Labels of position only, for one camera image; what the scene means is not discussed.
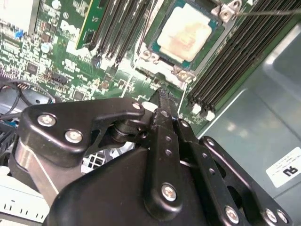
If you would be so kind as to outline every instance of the sticker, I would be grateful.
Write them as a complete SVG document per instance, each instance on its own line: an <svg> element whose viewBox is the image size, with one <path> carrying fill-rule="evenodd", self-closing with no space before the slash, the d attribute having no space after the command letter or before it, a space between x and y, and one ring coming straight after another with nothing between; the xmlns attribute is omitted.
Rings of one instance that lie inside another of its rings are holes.
<svg viewBox="0 0 301 226"><path fill-rule="evenodd" d="M280 187L301 173L301 148L296 147L266 170L275 187Z"/></svg>

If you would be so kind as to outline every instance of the motherboard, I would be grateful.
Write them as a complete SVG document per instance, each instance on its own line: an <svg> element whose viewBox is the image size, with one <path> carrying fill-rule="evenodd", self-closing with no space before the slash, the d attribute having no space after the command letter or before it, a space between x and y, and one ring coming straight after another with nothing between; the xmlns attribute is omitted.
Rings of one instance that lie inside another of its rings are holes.
<svg viewBox="0 0 301 226"><path fill-rule="evenodd" d="M198 133L291 19L237 15L299 4L0 0L0 77L39 84L57 102L110 97L144 102L164 87L178 100L179 117Z"/></svg>

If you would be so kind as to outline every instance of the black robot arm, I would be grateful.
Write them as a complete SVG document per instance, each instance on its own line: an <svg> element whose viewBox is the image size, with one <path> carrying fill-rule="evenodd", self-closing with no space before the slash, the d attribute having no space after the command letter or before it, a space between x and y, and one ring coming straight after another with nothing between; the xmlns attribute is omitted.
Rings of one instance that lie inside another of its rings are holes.
<svg viewBox="0 0 301 226"><path fill-rule="evenodd" d="M81 174L85 155L127 141L135 149ZM45 197L44 225L292 225L214 139L195 137L163 89L146 104L111 98L27 108L9 167Z"/></svg>

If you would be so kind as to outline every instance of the silver bolt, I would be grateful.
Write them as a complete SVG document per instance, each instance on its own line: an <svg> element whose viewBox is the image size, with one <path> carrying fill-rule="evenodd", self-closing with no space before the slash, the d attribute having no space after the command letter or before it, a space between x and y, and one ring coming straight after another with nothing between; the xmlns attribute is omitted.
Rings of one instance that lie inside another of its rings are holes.
<svg viewBox="0 0 301 226"><path fill-rule="evenodd" d="M287 224L288 223L288 220L287 218L285 217L284 213L281 212L280 210L277 210L277 214L278 216Z"/></svg>
<svg viewBox="0 0 301 226"><path fill-rule="evenodd" d="M141 109L141 107L138 103L133 103L133 107L136 108L137 110Z"/></svg>
<svg viewBox="0 0 301 226"><path fill-rule="evenodd" d="M51 127L56 123L56 120L49 114L42 114L38 117L38 123L42 126Z"/></svg>
<svg viewBox="0 0 301 226"><path fill-rule="evenodd" d="M229 218L229 220L232 223L234 223L234 224L238 224L239 223L238 215L237 215L237 213L235 212L235 210L232 207L226 206L225 212L227 214L227 217Z"/></svg>
<svg viewBox="0 0 301 226"><path fill-rule="evenodd" d="M212 139L210 138L207 138L207 142L211 145L211 146L214 146L214 142Z"/></svg>
<svg viewBox="0 0 301 226"><path fill-rule="evenodd" d="M65 133L65 138L70 143L77 144L83 139L83 136L78 130L71 129Z"/></svg>
<svg viewBox="0 0 301 226"><path fill-rule="evenodd" d="M187 123L187 122L185 122L184 120L182 120L182 121L181 121L181 123L182 123L182 125L183 125L183 126L185 126L185 127L189 127L188 123Z"/></svg>
<svg viewBox="0 0 301 226"><path fill-rule="evenodd" d="M274 214L272 211L270 211L269 209L266 209L266 210L265 210L265 213L267 214L268 218L269 218L272 222L277 223L277 218L276 218L275 214Z"/></svg>
<svg viewBox="0 0 301 226"><path fill-rule="evenodd" d="M168 184L163 184L161 192L168 201L173 202L177 198L174 188Z"/></svg>

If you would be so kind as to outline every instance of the blue connector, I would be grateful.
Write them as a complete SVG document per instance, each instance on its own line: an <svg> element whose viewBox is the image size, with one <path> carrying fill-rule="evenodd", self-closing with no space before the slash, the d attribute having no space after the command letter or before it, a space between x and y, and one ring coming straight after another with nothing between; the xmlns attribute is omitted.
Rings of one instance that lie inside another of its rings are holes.
<svg viewBox="0 0 301 226"><path fill-rule="evenodd" d="M23 37L23 35L24 35L23 30L19 30L15 33L15 39L21 38Z"/></svg>

